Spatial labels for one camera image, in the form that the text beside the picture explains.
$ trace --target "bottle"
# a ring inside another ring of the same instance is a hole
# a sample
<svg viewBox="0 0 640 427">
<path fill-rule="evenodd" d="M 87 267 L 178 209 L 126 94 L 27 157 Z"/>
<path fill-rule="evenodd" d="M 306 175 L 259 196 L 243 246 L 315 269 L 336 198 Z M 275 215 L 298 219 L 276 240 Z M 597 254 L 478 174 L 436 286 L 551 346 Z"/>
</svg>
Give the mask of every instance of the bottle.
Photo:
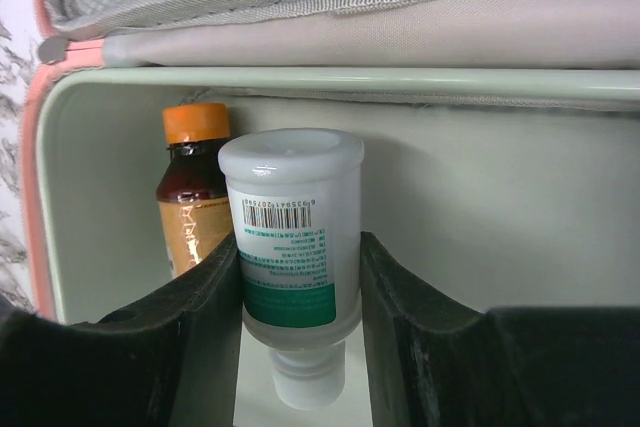
<svg viewBox="0 0 640 427">
<path fill-rule="evenodd" d="M 156 190 L 173 277 L 199 264 L 231 232 L 218 152 L 229 140 L 224 104 L 164 109 L 171 162 Z"/>
<path fill-rule="evenodd" d="M 290 407 L 329 405 L 344 388 L 344 339 L 360 322 L 361 140 L 282 129 L 226 144 L 226 175 L 247 330 L 270 347 Z"/>
</svg>

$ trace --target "marble surface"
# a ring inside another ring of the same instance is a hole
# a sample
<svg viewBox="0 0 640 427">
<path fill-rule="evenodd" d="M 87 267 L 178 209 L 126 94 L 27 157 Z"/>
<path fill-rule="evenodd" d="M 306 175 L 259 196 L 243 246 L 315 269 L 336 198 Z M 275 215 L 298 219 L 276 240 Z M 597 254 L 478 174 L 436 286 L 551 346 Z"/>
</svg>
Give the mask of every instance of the marble surface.
<svg viewBox="0 0 640 427">
<path fill-rule="evenodd" d="M 40 35 L 32 0 L 0 0 L 0 294 L 32 309 L 22 224 L 19 138 Z"/>
</svg>

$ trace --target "amber bottle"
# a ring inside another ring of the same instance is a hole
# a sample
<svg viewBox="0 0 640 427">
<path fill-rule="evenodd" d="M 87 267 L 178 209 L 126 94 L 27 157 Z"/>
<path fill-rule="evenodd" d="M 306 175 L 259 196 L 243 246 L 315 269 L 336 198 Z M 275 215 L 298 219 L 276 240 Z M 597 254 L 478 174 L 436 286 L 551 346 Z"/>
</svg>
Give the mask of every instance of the amber bottle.
<svg viewBox="0 0 640 427">
<path fill-rule="evenodd" d="M 233 229 L 218 151 L 229 140 L 224 104 L 163 111 L 171 162 L 156 198 L 173 276 L 200 263 Z"/>
</svg>

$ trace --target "upside-down white bottle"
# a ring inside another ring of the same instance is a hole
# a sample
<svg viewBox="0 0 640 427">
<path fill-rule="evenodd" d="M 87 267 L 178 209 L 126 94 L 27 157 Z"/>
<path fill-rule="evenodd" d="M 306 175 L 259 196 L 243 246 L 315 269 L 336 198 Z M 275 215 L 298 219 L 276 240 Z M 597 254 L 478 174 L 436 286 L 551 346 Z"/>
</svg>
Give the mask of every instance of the upside-down white bottle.
<svg viewBox="0 0 640 427">
<path fill-rule="evenodd" d="M 331 404 L 344 387 L 344 339 L 360 322 L 360 165 L 346 132 L 251 134 L 219 153 L 242 266 L 249 332 L 270 347 L 290 407 Z"/>
</svg>

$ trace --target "label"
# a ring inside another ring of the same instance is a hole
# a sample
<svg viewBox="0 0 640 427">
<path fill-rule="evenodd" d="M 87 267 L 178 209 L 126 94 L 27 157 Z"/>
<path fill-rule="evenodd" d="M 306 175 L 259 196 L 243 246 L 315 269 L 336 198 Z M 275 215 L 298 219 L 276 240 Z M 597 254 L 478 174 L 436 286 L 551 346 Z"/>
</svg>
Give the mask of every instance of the label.
<svg viewBox="0 0 640 427">
<path fill-rule="evenodd" d="M 233 229 L 227 197 L 158 204 L 174 277 L 202 262 Z"/>
<path fill-rule="evenodd" d="M 327 205 L 317 195 L 262 197 L 229 191 L 244 277 L 256 320 L 317 327 L 336 318 Z"/>
</svg>

